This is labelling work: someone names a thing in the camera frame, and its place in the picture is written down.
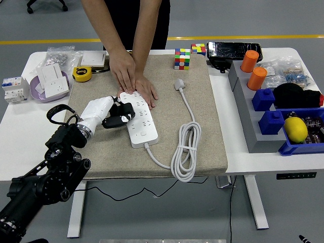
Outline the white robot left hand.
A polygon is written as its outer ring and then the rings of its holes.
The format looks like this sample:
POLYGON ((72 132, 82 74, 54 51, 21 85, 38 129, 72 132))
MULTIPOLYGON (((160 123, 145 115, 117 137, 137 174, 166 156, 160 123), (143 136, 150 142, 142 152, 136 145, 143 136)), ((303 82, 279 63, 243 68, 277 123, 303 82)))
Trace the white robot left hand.
POLYGON ((102 125, 105 129, 118 128, 126 125, 135 117, 131 103, 122 103, 116 96, 107 96, 92 100, 81 114, 82 121, 77 126, 92 136, 96 127, 102 125))

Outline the person's left hand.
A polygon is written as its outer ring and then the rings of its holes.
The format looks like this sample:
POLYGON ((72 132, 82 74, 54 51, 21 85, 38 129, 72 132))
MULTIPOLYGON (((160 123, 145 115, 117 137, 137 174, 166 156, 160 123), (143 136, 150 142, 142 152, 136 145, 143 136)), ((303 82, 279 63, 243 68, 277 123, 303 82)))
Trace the person's left hand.
POLYGON ((127 87, 127 82, 122 78, 122 75, 119 74, 118 76, 116 76, 119 85, 118 94, 122 92, 133 94, 135 91, 137 91, 146 101, 149 109, 152 110, 156 107, 155 100, 158 99, 154 85, 143 75, 142 72, 135 71, 134 77, 135 79, 133 84, 129 82, 127 87))

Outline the person's right hand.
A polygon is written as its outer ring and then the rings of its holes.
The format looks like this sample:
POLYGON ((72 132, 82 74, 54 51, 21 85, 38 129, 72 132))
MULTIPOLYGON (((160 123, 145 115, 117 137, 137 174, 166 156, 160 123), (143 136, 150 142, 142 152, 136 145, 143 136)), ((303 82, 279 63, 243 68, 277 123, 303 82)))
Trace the person's right hand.
POLYGON ((111 50, 109 66, 121 90, 132 94, 135 91, 135 61, 125 49, 111 50))

